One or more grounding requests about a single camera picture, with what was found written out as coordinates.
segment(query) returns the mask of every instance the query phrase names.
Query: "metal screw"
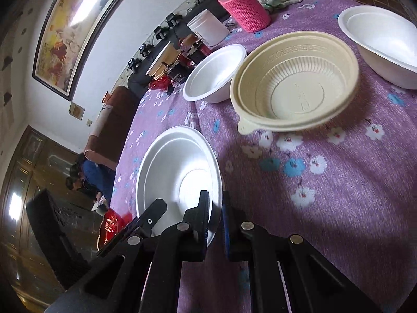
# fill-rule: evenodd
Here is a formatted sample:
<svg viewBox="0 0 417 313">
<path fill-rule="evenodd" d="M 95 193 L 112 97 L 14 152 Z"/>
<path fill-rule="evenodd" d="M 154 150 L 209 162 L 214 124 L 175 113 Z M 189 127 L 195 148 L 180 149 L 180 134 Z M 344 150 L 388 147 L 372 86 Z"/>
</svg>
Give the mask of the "metal screw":
<svg viewBox="0 0 417 313">
<path fill-rule="evenodd" d="M 249 221 L 245 221 L 242 223 L 241 227 L 245 230 L 245 231 L 250 231 L 252 230 L 255 225 Z"/>
<path fill-rule="evenodd" d="M 132 235 L 131 237 L 128 238 L 128 244 L 130 246 L 137 245 L 139 242 L 140 242 L 140 237 L 138 237 L 137 235 Z"/>
<path fill-rule="evenodd" d="M 303 242 L 303 237 L 298 234 L 293 234 L 290 236 L 289 241 L 291 241 L 293 244 L 301 244 Z"/>
<path fill-rule="evenodd" d="M 186 222 L 180 222 L 180 223 L 177 225 L 177 229 L 178 229 L 179 231 L 186 231 L 188 228 L 190 228 L 190 225 L 189 225 L 189 224 L 187 224 Z"/>
</svg>

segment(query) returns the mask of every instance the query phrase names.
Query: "white bowl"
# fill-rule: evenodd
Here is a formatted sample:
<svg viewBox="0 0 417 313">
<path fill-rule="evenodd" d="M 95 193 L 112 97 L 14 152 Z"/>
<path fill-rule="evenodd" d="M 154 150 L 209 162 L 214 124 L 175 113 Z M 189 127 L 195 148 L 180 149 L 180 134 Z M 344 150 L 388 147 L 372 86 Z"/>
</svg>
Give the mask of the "white bowl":
<svg viewBox="0 0 417 313">
<path fill-rule="evenodd" d="M 410 21 L 383 8 L 356 6 L 341 12 L 338 23 L 378 75 L 417 89 L 417 29 Z"/>
<path fill-rule="evenodd" d="M 138 216 L 157 198 L 167 205 L 167 211 L 152 229 L 154 235 L 181 222 L 187 209 L 198 206 L 200 191 L 207 190 L 210 244 L 222 211 L 222 177 L 214 152 L 200 132 L 187 126 L 163 132 L 147 150 L 137 178 Z"/>
<path fill-rule="evenodd" d="M 238 131 L 287 132 L 316 127 L 353 100 L 359 67 L 350 47 L 321 32 L 294 32 L 256 48 L 231 84 Z"/>
<path fill-rule="evenodd" d="M 183 88 L 184 99 L 222 102 L 230 97 L 230 83 L 246 57 L 242 45 L 230 45 L 211 53 L 191 72 Z"/>
</svg>

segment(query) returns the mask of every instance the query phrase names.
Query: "purple floral tablecloth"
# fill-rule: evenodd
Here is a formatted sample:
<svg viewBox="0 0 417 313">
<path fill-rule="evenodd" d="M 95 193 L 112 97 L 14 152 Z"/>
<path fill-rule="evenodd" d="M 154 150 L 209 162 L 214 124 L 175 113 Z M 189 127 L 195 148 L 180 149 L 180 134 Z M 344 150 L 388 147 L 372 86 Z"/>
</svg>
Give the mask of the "purple floral tablecloth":
<svg viewBox="0 0 417 313">
<path fill-rule="evenodd" d="M 378 76 L 337 25 L 353 0 L 304 0 L 272 15 L 249 34 L 239 28 L 220 46 L 251 52 L 288 32 L 333 34 L 355 52 L 361 85 L 351 105 L 314 130 L 242 136 L 231 101 L 186 102 L 143 97 L 117 167 L 111 207 L 136 216 L 135 185 L 141 159 L 155 138 L 173 126 L 199 130 L 216 153 L 232 204 L 270 233 L 304 236 L 385 312 L 394 312 L 417 281 L 417 93 Z M 250 312 L 245 263 L 226 261 L 221 234 L 203 263 L 184 263 L 179 312 Z"/>
</svg>

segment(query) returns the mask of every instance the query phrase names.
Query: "pink knitted bottle cover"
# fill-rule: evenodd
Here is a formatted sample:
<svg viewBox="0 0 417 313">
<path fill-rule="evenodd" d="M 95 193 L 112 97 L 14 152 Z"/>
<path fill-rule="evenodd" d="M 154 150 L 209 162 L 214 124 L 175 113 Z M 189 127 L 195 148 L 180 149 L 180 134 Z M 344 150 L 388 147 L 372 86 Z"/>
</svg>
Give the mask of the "pink knitted bottle cover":
<svg viewBox="0 0 417 313">
<path fill-rule="evenodd" d="M 220 4 L 248 33 L 262 30 L 271 22 L 271 17 L 258 0 L 229 0 Z"/>
</svg>

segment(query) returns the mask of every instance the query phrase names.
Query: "brown sofa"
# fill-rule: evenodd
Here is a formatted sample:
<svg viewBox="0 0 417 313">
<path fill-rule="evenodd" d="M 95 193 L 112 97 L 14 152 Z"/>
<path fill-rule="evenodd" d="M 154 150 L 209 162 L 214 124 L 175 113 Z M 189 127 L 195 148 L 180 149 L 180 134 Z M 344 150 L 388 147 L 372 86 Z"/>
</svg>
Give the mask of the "brown sofa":
<svg viewBox="0 0 417 313">
<path fill-rule="evenodd" d="M 139 99 L 118 86 L 101 109 L 88 137 L 85 156 L 96 164 L 116 170 Z"/>
</svg>

